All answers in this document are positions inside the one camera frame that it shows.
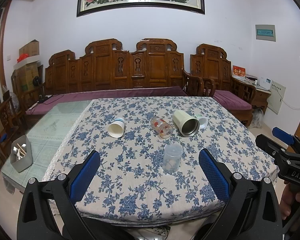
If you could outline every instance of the blue gripper pad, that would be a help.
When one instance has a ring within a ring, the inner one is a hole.
[[[100,166],[100,154],[95,151],[82,167],[79,174],[73,180],[70,188],[70,200],[74,205],[76,202],[81,201],[87,191],[94,175]]]
[[[287,145],[293,145],[294,139],[293,136],[286,133],[285,131],[282,131],[278,127],[275,127],[272,129],[272,135],[274,137],[277,137],[279,140],[283,141]]]
[[[230,198],[229,184],[205,150],[199,153],[199,165],[217,198],[227,203]]]

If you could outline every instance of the electrical panel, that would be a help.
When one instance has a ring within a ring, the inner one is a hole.
[[[284,93],[286,92],[286,87],[277,82],[272,81],[270,91],[271,96],[267,100],[268,107],[276,114],[279,114],[284,99]]]

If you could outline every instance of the purple cushion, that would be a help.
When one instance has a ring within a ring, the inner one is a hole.
[[[250,110],[252,106],[230,91],[216,90],[213,99],[227,110]]]
[[[78,92],[69,94],[55,95],[45,101],[43,104],[37,105],[26,114],[46,114],[56,104],[93,100],[98,98],[133,98],[133,97],[186,97],[187,94],[180,87],[169,88],[143,88],[143,89],[127,89],[127,90],[107,90],[107,91],[91,91]]]

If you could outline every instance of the white wall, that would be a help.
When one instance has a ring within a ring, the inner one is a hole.
[[[13,66],[19,58],[19,49],[30,41],[28,33],[31,8],[30,0],[12,0],[8,12],[3,37],[3,67],[7,87],[10,91],[12,91],[11,75]],[[11,60],[7,61],[7,55],[11,56]]]
[[[249,0],[205,0],[206,15],[168,8],[120,8],[76,17],[77,0],[35,0],[29,40],[40,42],[44,67],[57,52],[70,49],[83,56],[92,41],[116,38],[133,52],[143,38],[173,40],[184,53],[189,71],[190,54],[201,43],[225,49],[235,65],[250,67],[251,18]]]
[[[250,0],[252,11],[252,58],[250,73],[285,86],[284,101],[300,108],[300,10],[293,0]],[[276,42],[256,40],[255,25],[275,25]],[[294,134],[300,110],[282,104],[279,114],[269,108],[265,123]]]

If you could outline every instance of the gray plastic container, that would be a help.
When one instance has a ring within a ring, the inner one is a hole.
[[[24,156],[21,160],[18,160],[17,156],[13,152],[13,147],[17,147],[26,144],[26,156]],[[17,172],[21,172],[32,165],[32,153],[31,153],[31,145],[26,135],[21,136],[17,140],[15,140],[11,145],[11,154],[10,154],[10,163],[15,168]]]

